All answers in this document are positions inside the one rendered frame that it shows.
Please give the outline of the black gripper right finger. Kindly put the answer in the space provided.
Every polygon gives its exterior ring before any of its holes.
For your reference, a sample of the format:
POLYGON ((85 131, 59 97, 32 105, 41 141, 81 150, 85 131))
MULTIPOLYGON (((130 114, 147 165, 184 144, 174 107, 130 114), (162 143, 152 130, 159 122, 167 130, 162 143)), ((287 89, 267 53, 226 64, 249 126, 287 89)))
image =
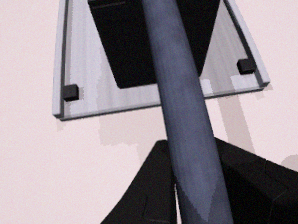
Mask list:
POLYGON ((233 224, 298 224, 298 172, 214 137, 233 224))

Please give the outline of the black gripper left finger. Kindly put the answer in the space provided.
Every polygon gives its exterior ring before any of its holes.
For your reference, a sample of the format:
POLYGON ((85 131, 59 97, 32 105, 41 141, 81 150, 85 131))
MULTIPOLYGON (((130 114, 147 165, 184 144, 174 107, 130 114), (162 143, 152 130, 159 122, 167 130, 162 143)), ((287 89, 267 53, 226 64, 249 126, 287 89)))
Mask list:
POLYGON ((168 140, 157 140, 124 196, 100 224, 177 224, 168 140))

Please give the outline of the dark blue-grey cylinder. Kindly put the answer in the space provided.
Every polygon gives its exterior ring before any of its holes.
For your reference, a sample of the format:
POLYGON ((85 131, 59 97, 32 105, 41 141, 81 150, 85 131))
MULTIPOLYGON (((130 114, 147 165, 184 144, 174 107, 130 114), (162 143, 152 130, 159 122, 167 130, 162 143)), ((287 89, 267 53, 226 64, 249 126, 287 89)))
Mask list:
POLYGON ((181 224, 233 224, 213 125, 176 0, 141 0, 181 224))

